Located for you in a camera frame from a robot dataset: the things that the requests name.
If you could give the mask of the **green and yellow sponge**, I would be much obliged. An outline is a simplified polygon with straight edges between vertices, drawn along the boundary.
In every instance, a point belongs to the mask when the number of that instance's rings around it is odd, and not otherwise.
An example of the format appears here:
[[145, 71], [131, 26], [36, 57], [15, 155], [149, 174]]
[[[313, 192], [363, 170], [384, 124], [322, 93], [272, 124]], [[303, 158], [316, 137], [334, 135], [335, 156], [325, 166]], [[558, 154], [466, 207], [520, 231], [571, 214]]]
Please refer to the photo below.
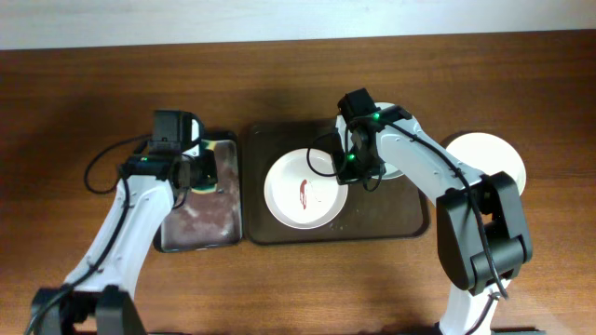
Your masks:
[[213, 193], [218, 182], [215, 142], [202, 140], [192, 156], [192, 190], [198, 194]]

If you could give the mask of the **pale grey plate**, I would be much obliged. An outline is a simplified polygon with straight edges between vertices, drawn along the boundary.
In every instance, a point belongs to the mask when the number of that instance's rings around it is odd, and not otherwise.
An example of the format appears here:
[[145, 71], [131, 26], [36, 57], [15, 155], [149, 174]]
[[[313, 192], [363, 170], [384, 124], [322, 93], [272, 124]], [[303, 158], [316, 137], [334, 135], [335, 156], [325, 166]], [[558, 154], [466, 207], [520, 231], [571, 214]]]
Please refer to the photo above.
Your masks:
[[[347, 122], [341, 114], [336, 115], [335, 127], [340, 136], [341, 154], [353, 154], [352, 150], [355, 149], [352, 141], [353, 131], [347, 129]], [[406, 160], [402, 148], [408, 143], [408, 138], [396, 129], [386, 127], [381, 133], [377, 133], [377, 139], [377, 149], [386, 170], [382, 180], [401, 178], [404, 173], [400, 168], [405, 166]]]

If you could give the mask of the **white plate with red smear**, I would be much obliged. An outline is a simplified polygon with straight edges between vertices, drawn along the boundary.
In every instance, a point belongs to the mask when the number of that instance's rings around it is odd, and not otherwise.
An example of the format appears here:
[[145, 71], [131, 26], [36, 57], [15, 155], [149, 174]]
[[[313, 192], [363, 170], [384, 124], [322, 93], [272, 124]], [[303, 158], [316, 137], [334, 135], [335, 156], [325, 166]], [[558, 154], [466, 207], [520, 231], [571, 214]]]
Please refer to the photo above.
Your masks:
[[281, 156], [264, 180], [264, 200], [271, 214], [299, 230], [319, 228], [344, 208], [348, 187], [333, 173], [332, 157], [318, 149], [293, 150]]

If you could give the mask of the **white plate with sauce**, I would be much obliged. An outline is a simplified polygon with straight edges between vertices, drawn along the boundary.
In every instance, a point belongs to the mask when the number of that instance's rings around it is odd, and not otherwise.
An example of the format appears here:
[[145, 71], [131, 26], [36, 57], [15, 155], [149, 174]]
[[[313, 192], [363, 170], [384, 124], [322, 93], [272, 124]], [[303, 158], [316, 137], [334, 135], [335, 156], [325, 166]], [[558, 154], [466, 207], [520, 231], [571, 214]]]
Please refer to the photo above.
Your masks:
[[525, 165], [520, 154], [507, 141], [496, 135], [471, 132], [455, 137], [446, 150], [467, 165], [488, 175], [506, 172], [522, 194], [527, 180]]

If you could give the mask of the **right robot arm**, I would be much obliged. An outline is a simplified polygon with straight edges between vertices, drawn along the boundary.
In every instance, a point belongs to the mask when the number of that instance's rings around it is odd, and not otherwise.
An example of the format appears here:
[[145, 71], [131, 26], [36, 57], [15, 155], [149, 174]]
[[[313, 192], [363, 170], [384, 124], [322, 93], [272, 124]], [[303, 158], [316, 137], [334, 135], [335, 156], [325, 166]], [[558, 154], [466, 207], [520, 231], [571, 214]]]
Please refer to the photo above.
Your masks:
[[345, 94], [337, 107], [343, 149], [332, 158], [337, 181], [381, 180], [392, 166], [436, 209], [438, 255], [452, 287], [434, 333], [491, 333], [498, 302], [533, 256], [516, 182], [455, 158], [407, 110], [377, 106], [364, 88]]

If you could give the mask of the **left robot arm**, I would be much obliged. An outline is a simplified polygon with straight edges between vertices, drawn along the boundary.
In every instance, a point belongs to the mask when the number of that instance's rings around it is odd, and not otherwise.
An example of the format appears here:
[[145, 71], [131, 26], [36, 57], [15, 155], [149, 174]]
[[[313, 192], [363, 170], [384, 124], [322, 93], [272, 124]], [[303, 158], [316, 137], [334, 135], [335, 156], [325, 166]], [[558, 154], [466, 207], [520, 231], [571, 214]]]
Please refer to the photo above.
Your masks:
[[115, 199], [91, 246], [61, 287], [37, 291], [26, 333], [74, 334], [90, 317], [98, 334], [145, 333], [133, 297], [157, 231], [192, 191], [218, 181], [203, 135], [195, 114], [155, 111], [153, 132], [136, 137], [139, 147], [117, 168]]

